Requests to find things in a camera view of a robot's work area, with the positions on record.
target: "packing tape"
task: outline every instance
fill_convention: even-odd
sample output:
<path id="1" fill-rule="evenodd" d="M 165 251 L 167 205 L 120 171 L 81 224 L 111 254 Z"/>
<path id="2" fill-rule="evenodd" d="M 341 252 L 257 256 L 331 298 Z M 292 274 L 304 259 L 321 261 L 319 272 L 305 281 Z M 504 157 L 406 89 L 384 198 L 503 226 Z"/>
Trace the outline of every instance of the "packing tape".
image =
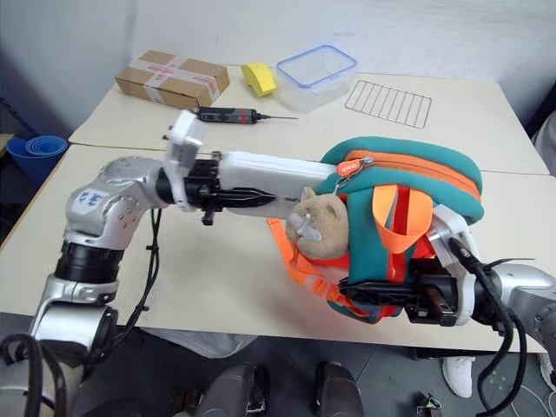
<path id="1" fill-rule="evenodd" d="M 161 65 L 159 63 L 150 63 L 149 61 L 136 59 L 135 61 L 132 61 L 129 66 L 130 68 L 135 68 L 136 70 L 154 72 L 153 76 L 143 86 L 145 88 L 145 92 L 153 102 L 165 104 L 158 88 L 170 77 L 178 80 L 189 81 L 190 83 L 204 84 L 208 88 L 211 100 L 216 100 L 216 98 L 220 95 L 220 90 L 218 89 L 218 84 L 216 84 L 215 78 L 199 74 L 197 72 L 180 69 L 180 67 L 187 60 L 188 58 L 185 56 L 174 56 L 167 63 Z"/>

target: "yellow sponge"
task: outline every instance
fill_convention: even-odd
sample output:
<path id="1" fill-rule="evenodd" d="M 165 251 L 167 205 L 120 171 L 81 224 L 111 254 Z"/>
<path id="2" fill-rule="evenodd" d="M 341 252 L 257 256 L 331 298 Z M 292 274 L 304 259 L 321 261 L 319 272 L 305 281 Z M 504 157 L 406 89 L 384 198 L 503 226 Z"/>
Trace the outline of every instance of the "yellow sponge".
<path id="1" fill-rule="evenodd" d="M 242 65 L 245 83 L 253 87 L 259 97 L 267 96 L 276 89 L 276 81 L 265 63 L 246 63 Z"/>

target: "white sneaker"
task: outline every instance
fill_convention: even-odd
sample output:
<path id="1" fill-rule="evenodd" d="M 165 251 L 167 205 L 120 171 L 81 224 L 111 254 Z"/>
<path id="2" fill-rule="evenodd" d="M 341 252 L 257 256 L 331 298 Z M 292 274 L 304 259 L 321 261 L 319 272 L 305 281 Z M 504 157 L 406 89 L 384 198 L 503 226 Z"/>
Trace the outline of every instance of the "white sneaker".
<path id="1" fill-rule="evenodd" d="M 454 394 L 459 397 L 469 398 L 473 393 L 473 380 L 471 378 L 471 364 L 475 358 L 469 356 L 456 356 L 444 358 L 442 374 L 446 384 Z"/>
<path id="2" fill-rule="evenodd" d="M 553 364 L 550 362 L 550 356 L 548 356 L 548 354 L 539 354 L 539 364 L 542 379 L 545 380 L 545 383 L 550 389 L 556 392 L 556 387 L 550 378 L 550 374 L 554 372 Z"/>

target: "screwdriver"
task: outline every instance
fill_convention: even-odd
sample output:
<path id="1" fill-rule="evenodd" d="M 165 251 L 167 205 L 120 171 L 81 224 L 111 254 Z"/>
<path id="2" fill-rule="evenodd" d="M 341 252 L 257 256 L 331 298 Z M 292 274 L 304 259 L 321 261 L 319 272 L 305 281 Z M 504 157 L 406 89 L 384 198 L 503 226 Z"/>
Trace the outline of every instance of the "screwdriver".
<path id="1" fill-rule="evenodd" d="M 223 107 L 199 107 L 197 117 L 204 122 L 255 124 L 262 119 L 298 119 L 299 117 L 278 117 L 257 113 L 255 109 L 234 109 Z"/>

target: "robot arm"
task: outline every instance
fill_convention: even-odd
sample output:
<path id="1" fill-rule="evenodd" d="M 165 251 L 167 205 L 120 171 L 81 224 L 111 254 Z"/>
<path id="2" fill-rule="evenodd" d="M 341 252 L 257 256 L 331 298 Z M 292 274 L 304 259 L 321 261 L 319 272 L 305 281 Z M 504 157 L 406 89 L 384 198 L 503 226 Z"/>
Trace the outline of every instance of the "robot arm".
<path id="1" fill-rule="evenodd" d="M 119 158 L 68 200 L 62 257 L 47 278 L 30 333 L 48 343 L 61 363 L 69 414 L 83 370 L 110 351 L 117 311 L 108 303 L 116 297 L 120 260 L 145 211 L 175 203 L 184 211 L 204 211 L 206 225 L 223 209 L 285 219 L 304 187 L 318 188 L 335 171 L 335 166 L 318 162 L 243 152 L 196 159 L 199 135 L 195 118 L 182 112 L 167 137 L 163 162 Z M 428 234 L 438 261 L 413 265 L 414 284 L 384 287 L 364 282 L 350 287 L 344 282 L 340 290 L 358 302 L 394 302 L 406 309 L 411 322 L 453 326 L 470 318 L 481 321 L 477 307 L 484 302 L 483 292 L 450 253 L 447 240 L 454 236 L 477 255 L 463 219 L 439 207 Z M 538 269 L 510 264 L 495 266 L 489 274 L 501 300 L 547 348 L 556 365 L 556 280 Z M 395 297 L 384 296 L 394 293 Z M 19 361 L 0 374 L 1 415 L 19 415 L 24 409 L 28 362 Z M 43 397 L 54 402 L 52 375 L 43 368 Z M 50 407 L 41 407 L 41 415 L 53 414 Z"/>

